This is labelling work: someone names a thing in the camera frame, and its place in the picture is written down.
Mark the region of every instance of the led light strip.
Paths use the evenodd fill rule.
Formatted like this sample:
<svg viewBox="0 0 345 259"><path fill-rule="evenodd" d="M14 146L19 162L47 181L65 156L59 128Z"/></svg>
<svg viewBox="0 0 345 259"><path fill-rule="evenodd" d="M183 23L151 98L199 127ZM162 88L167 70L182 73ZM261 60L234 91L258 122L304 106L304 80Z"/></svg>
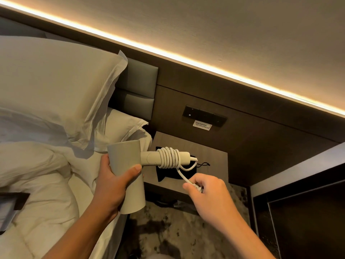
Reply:
<svg viewBox="0 0 345 259"><path fill-rule="evenodd" d="M199 69L202 71L206 71L206 72L209 72L211 74L215 74L215 75L220 76L220 77L225 77L227 79L230 79L230 80L233 80L236 82L240 82L244 85L256 87L256 88L259 88L260 90L268 91L270 93L273 93L273 94L276 94L276 95L279 95L279 96L282 96L282 97L285 97L288 99L292 99L294 101L298 101L298 102L301 102L303 104L307 104L307 105L319 108L321 110L345 117L345 110L343 110L343 109L333 107L331 105L324 104L322 102L318 102L318 101L312 100L310 98L307 98L307 97L304 97L301 95L297 95L297 94L294 94L294 93L291 93L288 91L284 91L284 90L278 89L276 87L273 87L273 86L270 86L270 85L267 85L267 84L264 84L261 82L254 81L254 80L249 79L249 78L242 77L240 75L237 75L237 74L213 67L211 65L207 65L207 64L192 60L190 58L186 58L184 56L181 56L181 55L178 55L175 53L171 53L171 52L168 52L168 51L165 51L165 50L162 50L159 48L155 48L155 47L143 44L143 43L138 43L138 42L114 35L114 34L103 32L101 30L92 28L90 26L82 25L82 24L61 18L61 17L54 16L52 14L41 12L41 11L38 11L38 10L35 10L32 8L17 4L17 3L13 3L13 2L10 2L7 0L0 0L0 5L4 6L5 8L9 8L11 10L18 10L18 11L21 11L21 12L24 12L24 13L27 13L30 15L34 15L35 17L39 17L41 19L47 19L49 21L53 21L53 22L62 24L64 26L68 26L68 28L78 29L78 30L81 30L84 32L91 33L93 35L97 35L98 37L110 39L110 40L115 41L116 43L122 44L124 46L130 46L130 47L134 47L134 48L137 48L137 49L149 52L149 53L153 53L153 54L158 55L160 57L164 57L166 59L173 60L173 61L182 63L184 65L188 65L188 66L191 66L193 68L196 68L196 69Z"/></svg>

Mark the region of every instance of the coiled cord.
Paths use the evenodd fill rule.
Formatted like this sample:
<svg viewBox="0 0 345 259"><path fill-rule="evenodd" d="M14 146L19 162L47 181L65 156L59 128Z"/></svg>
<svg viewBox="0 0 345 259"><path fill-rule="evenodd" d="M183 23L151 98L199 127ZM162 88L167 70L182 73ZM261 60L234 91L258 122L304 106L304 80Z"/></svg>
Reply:
<svg viewBox="0 0 345 259"><path fill-rule="evenodd" d="M181 157L177 149L173 149L171 147L170 148L164 147L164 148L157 149L157 152L159 152L159 155L162 161L162 164L158 166L159 168L163 168L163 169L176 168L178 174L183 178L183 180L185 180L187 183L194 185L194 187L198 191L200 192L202 191L202 188L200 186L190 182L180 171L180 168L186 172L192 170L197 165L198 159L196 159L195 157L191 157L190 160L194 161L195 163L190 168L186 169L183 166L181 166Z"/></svg>

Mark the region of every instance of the wall switch panel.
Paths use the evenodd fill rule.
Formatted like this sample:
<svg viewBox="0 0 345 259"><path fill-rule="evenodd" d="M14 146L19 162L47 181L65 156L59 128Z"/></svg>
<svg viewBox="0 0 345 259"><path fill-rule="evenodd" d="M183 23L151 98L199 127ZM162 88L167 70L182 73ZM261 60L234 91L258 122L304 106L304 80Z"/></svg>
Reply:
<svg viewBox="0 0 345 259"><path fill-rule="evenodd" d="M186 105L185 110L183 111L183 116L218 127L222 127L227 120L227 117L225 116L209 113L188 105Z"/></svg>

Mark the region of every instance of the person's left hand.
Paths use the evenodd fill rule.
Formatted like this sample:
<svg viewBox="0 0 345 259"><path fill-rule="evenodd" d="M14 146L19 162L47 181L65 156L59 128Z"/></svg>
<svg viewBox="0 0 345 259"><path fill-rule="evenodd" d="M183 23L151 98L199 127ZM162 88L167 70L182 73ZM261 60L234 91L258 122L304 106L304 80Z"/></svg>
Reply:
<svg viewBox="0 0 345 259"><path fill-rule="evenodd" d="M141 165L136 164L121 176L115 176L109 165L109 155L101 157L95 194L90 206L97 209L111 222L118 214L118 207L123 201L128 184L141 172Z"/></svg>

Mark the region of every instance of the nightstand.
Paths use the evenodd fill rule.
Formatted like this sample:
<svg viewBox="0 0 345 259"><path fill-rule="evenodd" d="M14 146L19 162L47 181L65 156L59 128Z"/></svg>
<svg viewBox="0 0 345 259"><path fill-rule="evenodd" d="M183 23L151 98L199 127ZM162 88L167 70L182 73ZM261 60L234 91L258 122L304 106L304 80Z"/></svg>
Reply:
<svg viewBox="0 0 345 259"><path fill-rule="evenodd" d="M228 183L228 154L226 152L192 143L161 132L156 133L149 151L155 151L156 146L167 146L178 149L181 152L189 152L191 155L197 157L199 164L208 162L210 166L201 166L197 169L197 172L221 178L226 183L228 190L232 190L231 185ZM167 196L171 199L192 203L192 200L182 188L185 182L183 179L178 180L165 177L161 182L158 182L155 166L145 166L143 168L143 174L146 191Z"/></svg>

